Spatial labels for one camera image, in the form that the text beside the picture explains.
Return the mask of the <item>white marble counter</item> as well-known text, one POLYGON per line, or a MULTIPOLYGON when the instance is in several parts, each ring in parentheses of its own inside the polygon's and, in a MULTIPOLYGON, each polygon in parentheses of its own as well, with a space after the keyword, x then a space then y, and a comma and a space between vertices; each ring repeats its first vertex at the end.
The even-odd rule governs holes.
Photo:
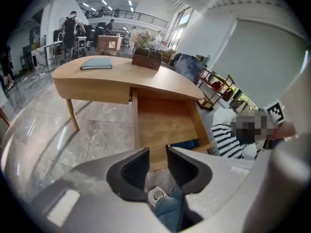
POLYGON ((35 70, 60 64, 61 55, 62 41, 56 41, 45 46, 41 46, 39 42, 31 45, 31 57, 35 70))

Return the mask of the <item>pink flower bouquet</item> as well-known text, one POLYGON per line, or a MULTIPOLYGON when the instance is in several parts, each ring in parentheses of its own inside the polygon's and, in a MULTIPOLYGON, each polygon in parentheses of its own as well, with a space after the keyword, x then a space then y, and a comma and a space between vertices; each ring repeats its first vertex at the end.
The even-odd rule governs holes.
POLYGON ((138 30, 136 34, 136 41, 135 41, 135 49, 142 48, 145 50, 150 51, 150 42, 151 42, 152 36, 148 29, 146 30, 138 30))

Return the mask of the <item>dark wooden tray box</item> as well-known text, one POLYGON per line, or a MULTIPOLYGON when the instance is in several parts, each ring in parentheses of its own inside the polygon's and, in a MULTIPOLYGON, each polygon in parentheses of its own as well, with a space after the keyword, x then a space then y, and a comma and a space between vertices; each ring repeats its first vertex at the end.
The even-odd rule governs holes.
POLYGON ((162 54, 148 49, 137 48, 133 54, 132 64, 158 71, 162 63, 162 54))

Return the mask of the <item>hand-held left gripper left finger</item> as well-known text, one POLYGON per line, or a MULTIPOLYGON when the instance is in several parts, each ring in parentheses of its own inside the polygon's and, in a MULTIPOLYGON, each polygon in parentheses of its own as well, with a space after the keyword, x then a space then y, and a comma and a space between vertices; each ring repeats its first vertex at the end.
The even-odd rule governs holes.
POLYGON ((149 155, 149 148, 140 148, 84 162, 61 179, 62 193, 94 201, 146 201, 149 155))

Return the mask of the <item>dark blue canvas painting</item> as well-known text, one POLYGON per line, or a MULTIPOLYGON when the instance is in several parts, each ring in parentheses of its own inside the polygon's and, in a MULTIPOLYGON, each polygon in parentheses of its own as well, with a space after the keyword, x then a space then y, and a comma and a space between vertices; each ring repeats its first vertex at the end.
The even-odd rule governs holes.
POLYGON ((174 67, 177 73, 197 84, 200 73, 204 68, 204 63, 193 56, 183 54, 175 62, 174 67))

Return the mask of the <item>person's blue jeans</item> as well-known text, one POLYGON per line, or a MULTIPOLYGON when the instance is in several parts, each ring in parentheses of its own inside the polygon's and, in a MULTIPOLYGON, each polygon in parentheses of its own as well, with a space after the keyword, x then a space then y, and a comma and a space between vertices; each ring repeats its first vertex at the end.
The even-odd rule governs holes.
POLYGON ((178 184, 174 183, 168 195, 161 197, 155 205, 155 216, 172 233, 178 230, 182 200, 182 192, 178 184))

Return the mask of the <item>black balcony railing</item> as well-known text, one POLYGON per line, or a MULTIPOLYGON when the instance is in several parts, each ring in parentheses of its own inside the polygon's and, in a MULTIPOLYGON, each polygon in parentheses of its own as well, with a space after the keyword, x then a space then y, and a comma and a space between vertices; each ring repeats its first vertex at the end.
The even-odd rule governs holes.
POLYGON ((161 28, 165 28, 168 25, 168 21, 154 17, 144 13, 132 12, 127 10, 99 10, 99 11, 85 11, 87 19, 93 18, 121 18, 121 19, 130 19, 135 21, 141 21, 144 23, 149 23, 161 28))

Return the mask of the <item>row of ceiling strip lights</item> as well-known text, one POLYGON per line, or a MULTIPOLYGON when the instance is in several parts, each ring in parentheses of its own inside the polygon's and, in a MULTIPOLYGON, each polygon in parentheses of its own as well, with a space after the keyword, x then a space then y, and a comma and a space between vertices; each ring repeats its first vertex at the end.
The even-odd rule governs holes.
POLYGON ((82 7, 85 10, 95 12, 99 11, 102 8, 104 10, 126 10, 131 11, 131 8, 133 10, 136 10, 138 6, 138 2, 135 1, 129 1, 129 0, 93 0, 93 1, 80 1, 78 2, 79 6, 82 7))

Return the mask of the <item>wooden coffee table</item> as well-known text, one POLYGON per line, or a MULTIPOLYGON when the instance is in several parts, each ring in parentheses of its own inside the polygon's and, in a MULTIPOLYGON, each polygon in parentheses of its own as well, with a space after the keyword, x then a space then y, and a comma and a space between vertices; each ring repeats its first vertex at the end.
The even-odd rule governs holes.
POLYGON ((172 100, 201 100, 203 92, 189 79, 165 67, 152 70, 132 64, 131 59, 116 56, 87 56, 65 63, 52 73, 60 97, 66 100, 74 127, 80 130, 72 100, 128 104, 130 90, 139 88, 151 95, 172 100), (86 61, 111 59, 108 69, 81 70, 86 61))

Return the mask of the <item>dark blue book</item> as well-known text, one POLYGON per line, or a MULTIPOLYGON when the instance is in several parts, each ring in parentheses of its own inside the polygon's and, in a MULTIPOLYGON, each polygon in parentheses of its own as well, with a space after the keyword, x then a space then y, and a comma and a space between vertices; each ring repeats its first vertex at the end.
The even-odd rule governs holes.
POLYGON ((171 147, 179 147, 187 150, 192 150, 194 148, 197 148, 200 146, 199 144, 199 139, 193 139, 193 140, 188 140, 184 142, 179 142, 179 143, 172 143, 170 144, 171 147))

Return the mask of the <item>white roller blind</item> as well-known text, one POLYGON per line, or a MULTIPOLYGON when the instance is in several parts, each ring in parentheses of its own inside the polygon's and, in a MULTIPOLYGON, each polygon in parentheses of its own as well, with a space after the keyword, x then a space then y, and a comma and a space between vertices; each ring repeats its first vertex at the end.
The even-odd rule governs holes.
POLYGON ((212 69, 230 74, 236 87, 262 108, 276 101, 301 71, 306 50, 305 40, 292 33, 238 21, 212 69))

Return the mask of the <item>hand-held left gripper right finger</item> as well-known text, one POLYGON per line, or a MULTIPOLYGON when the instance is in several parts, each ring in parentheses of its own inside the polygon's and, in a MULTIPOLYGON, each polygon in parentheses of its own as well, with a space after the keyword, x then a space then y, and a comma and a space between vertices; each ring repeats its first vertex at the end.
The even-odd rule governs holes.
POLYGON ((254 161, 167 147, 168 169, 192 215, 210 218, 233 196, 254 161))

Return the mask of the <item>person's right forearm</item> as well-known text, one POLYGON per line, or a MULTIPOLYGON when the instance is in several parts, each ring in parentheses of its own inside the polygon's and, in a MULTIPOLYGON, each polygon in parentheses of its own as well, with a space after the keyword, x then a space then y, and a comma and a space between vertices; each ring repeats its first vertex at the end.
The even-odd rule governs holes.
POLYGON ((283 122, 279 125, 275 139, 283 139, 296 136, 294 124, 291 122, 283 122))

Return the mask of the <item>white sneaker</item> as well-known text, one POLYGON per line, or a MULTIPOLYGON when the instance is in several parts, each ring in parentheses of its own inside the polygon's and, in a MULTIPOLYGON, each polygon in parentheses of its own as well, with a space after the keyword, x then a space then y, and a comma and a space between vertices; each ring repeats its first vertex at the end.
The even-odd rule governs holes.
POLYGON ((148 205, 153 210, 156 208, 156 204, 161 199, 167 197, 167 194, 164 192, 164 190, 161 187, 156 186, 148 191, 147 197, 148 197, 148 205))

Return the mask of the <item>wooden drawer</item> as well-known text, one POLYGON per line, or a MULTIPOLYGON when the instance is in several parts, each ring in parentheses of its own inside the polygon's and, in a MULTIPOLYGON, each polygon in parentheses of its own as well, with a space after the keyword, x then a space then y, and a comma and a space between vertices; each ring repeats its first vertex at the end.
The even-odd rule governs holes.
POLYGON ((150 171, 168 167, 166 147, 171 144, 197 140, 198 146, 192 148, 196 152, 206 152, 216 145, 194 100, 170 100, 132 88, 130 101, 134 146, 149 149, 150 171))

